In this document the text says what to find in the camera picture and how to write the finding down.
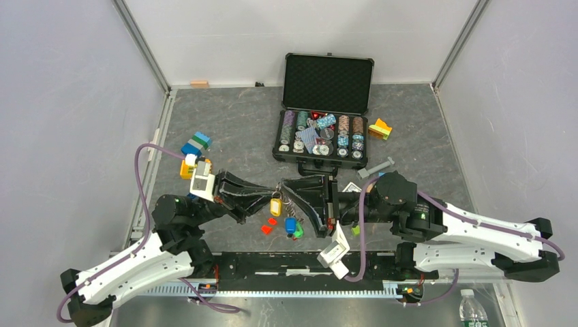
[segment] plastic bottle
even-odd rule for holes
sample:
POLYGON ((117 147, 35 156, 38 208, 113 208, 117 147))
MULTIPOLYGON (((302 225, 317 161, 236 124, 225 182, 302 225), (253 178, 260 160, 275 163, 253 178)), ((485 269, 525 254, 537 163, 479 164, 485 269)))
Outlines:
POLYGON ((464 327, 489 327, 486 311, 474 298, 474 290, 461 291, 459 318, 464 327))

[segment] gray plastic toy bolt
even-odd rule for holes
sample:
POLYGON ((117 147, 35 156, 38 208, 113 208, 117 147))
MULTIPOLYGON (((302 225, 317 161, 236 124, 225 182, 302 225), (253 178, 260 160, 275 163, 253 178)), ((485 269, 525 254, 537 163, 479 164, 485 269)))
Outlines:
POLYGON ((382 164, 380 164, 380 165, 377 165, 377 166, 373 167, 373 168, 370 169, 370 170, 367 170, 367 169, 365 169, 365 168, 360 169, 360 170, 357 170, 357 177, 358 177, 359 179, 367 178, 369 175, 373 174, 374 172, 377 172, 377 171, 379 171, 379 170, 381 170, 381 169, 385 169, 385 168, 393 165, 394 163, 395 163, 395 162, 393 162, 393 159, 391 159, 391 157, 387 157, 387 161, 386 161, 386 162, 384 162, 384 163, 382 163, 382 164))

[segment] bottle label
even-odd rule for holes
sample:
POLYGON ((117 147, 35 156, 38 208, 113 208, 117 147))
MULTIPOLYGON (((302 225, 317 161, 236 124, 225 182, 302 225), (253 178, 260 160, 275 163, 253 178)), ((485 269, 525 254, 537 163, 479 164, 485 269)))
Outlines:
POLYGON ((465 320, 463 327, 489 327, 487 320, 465 320))

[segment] yellow key tag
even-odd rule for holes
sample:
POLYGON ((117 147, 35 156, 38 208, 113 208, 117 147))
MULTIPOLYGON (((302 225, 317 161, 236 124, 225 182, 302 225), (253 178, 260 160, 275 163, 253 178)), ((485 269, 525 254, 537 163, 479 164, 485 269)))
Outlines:
POLYGON ((271 199, 271 214, 275 217, 281 215, 282 207, 281 207, 281 199, 273 198, 271 199))

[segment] white wall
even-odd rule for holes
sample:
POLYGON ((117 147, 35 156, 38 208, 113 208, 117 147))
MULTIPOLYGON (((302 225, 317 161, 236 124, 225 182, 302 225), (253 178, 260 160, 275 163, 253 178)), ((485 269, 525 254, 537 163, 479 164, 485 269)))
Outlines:
POLYGON ((62 326, 59 275, 121 246, 164 95, 111 1, 2 1, 0 44, 0 325, 62 326))
POLYGON ((169 83, 281 84, 288 52, 376 61, 375 82, 431 82, 475 0, 127 0, 169 83))
POLYGON ((575 326, 578 3, 492 1, 441 88, 480 213, 552 220, 561 273, 517 284, 528 326, 575 326))

